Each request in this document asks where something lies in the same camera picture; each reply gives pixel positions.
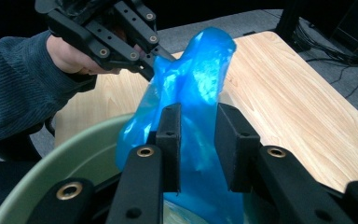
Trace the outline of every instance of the light wood tabletop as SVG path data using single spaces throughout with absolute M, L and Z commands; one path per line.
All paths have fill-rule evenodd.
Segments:
M 358 110 L 272 32 L 235 39 L 224 101 L 263 145 L 290 150 L 319 182 L 344 191 L 358 180 Z M 132 113 L 147 87 L 139 74 L 98 77 L 56 115 L 56 146 L 98 122 Z

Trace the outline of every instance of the blue plastic bag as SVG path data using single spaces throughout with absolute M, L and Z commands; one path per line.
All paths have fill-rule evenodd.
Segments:
M 243 223 L 242 195 L 227 190 L 214 148 L 218 94 L 235 49 L 227 33 L 211 27 L 195 35 L 175 62 L 157 57 L 155 76 L 117 142 L 116 163 L 123 169 L 130 150 L 157 129 L 162 108 L 181 103 L 181 192 L 164 198 L 209 223 Z

